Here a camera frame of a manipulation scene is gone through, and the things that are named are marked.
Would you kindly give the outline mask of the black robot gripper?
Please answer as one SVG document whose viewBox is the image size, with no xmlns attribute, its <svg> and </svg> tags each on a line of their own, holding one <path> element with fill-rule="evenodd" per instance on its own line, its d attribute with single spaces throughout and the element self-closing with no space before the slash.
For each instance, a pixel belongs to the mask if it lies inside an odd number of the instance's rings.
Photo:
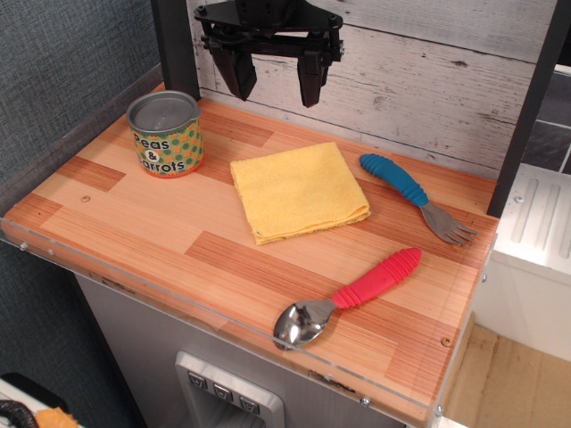
<svg viewBox="0 0 571 428">
<path fill-rule="evenodd" d="M 257 75 L 252 54 L 298 58 L 302 104 L 319 102 L 330 62 L 339 62 L 341 16 L 307 1 L 226 1 L 194 9 L 211 52 L 232 95 L 246 101 Z"/>
</svg>

